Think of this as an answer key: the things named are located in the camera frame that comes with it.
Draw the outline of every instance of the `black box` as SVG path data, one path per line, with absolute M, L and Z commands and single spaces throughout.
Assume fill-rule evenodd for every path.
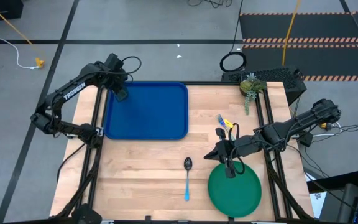
M 295 67 L 278 67 L 258 71 L 236 71 L 225 72 L 222 74 L 221 81 L 236 82 L 247 78 L 247 75 L 253 73 L 259 80 L 266 82 L 282 82 L 284 84 L 285 94 L 287 96 L 288 105 L 291 105 L 303 92 L 306 86 L 301 79 L 301 72 Z
M 0 0 L 0 14 L 6 19 L 17 19 L 22 17 L 22 0 Z

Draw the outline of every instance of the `small plant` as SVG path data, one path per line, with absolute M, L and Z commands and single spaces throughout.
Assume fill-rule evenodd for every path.
M 249 102 L 256 99 L 256 94 L 261 93 L 266 88 L 266 84 L 260 81 L 254 73 L 247 75 L 247 79 L 240 83 L 240 92 L 246 97 L 246 115 L 249 114 Z

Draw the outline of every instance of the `spoon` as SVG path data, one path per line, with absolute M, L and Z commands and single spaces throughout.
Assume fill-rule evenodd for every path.
M 191 170 L 191 167 L 193 166 L 193 162 L 191 161 L 190 157 L 187 157 L 187 158 L 185 159 L 184 166 L 185 166 L 185 169 L 186 169 L 186 171 L 187 171 L 185 201 L 189 201 L 189 199 L 190 199 L 190 193 L 189 193 L 189 171 Z

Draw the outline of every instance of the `wire bundle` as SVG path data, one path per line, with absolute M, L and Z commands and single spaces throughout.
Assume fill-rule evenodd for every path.
M 353 125 L 348 125 L 348 126 L 342 126 L 342 127 L 341 127 L 341 125 L 339 125 L 338 122 L 337 122 L 336 124 L 337 124 L 337 126 L 334 126 L 334 128 L 339 128 L 339 130 L 340 130 L 339 133 L 336 133 L 336 134 L 318 134 L 318 135 L 315 135 L 315 136 L 313 136 L 313 137 L 317 137 L 317 136 L 328 136 L 328 137 L 323 138 L 323 139 L 320 139 L 320 140 L 315 140 L 315 141 L 313 141 L 312 143 L 324 141 L 325 139 L 329 139 L 329 138 L 334 137 L 334 136 L 337 136 L 337 135 L 339 135 L 339 134 L 341 134 L 341 133 L 345 133 L 345 132 L 356 132 L 356 131 L 358 131 L 358 129 L 356 129 L 356 128 L 358 128 L 358 124 L 353 124 Z
M 201 3 L 203 3 L 203 1 L 211 3 L 211 5 L 212 5 L 212 7 L 214 9 L 217 9 L 219 6 L 223 6 L 223 2 L 224 2 L 224 0 L 219 0 L 219 2 L 214 2 L 212 0 L 200 0 L 198 3 L 192 4 L 191 0 L 187 0 L 187 5 L 189 5 L 189 6 L 199 6 Z M 233 3 L 233 0 L 226 0 L 225 6 L 230 7 L 232 3 Z

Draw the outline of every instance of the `yellow object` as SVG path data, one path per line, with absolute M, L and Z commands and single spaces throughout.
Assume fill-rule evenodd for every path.
M 23 37 L 23 39 L 25 39 L 27 43 L 29 43 L 34 48 L 34 50 L 38 51 L 39 53 L 41 53 L 41 55 L 43 55 L 43 53 L 39 49 L 37 49 L 34 46 L 34 44 L 24 34 L 18 31 L 14 25 L 12 25 L 3 15 L 1 15 L 1 13 L 0 13 L 0 18 L 3 19 L 8 25 L 10 25 L 10 27 L 12 27 L 12 29 L 14 29 L 21 37 Z M 42 68 L 45 61 L 36 58 L 35 62 L 37 63 L 37 66 L 39 66 L 39 68 Z
M 285 52 L 287 51 L 288 38 L 290 37 L 292 24 L 293 24 L 293 21 L 295 20 L 296 12 L 298 11 L 300 4 L 301 4 L 301 0 L 298 0 L 296 2 L 295 10 L 293 11 L 293 14 L 292 14 L 292 19 L 291 19 L 291 23 L 290 23 L 290 28 L 288 28 L 287 37 L 285 38 L 285 45 L 284 45 L 284 51 L 283 51 L 283 62 L 282 62 L 283 66 L 285 64 Z
M 230 121 L 228 121 L 228 120 L 224 120 L 224 123 L 226 124 L 226 126 L 227 127 L 229 127 L 229 128 L 233 128 L 233 124 L 230 122 Z
M 36 64 L 37 64 L 38 68 L 44 67 L 44 63 L 45 63 L 44 60 L 41 60 L 41 59 L 39 59 L 39 58 L 35 58 L 35 62 L 36 62 Z

